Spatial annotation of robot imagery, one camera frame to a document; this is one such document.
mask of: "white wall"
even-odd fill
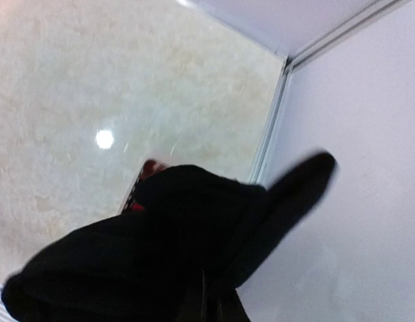
[[[193,3],[287,56],[375,0],[177,0]]]
[[[240,289],[252,322],[415,321],[415,0],[291,77],[272,180],[316,146],[324,202]]]

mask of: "black fabric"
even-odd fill
[[[246,322],[234,289],[316,204],[334,165],[318,153],[268,191],[196,166],[168,168],[136,189],[145,210],[46,247],[9,278],[2,301],[27,322]]]

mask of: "marble surface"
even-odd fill
[[[244,180],[281,64],[172,0],[0,0],[0,282],[149,156]]]

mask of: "metal frame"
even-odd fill
[[[286,95],[287,85],[292,73],[324,54],[327,50],[339,45],[355,32],[371,25],[379,18],[410,1],[378,0],[299,50],[295,56],[290,56],[286,60],[278,80],[263,138],[260,141],[254,162],[252,163],[248,178],[249,182],[264,183],[265,169],[268,167],[269,156],[275,145],[275,134],[281,124],[281,116],[285,108],[283,106],[284,96]]]

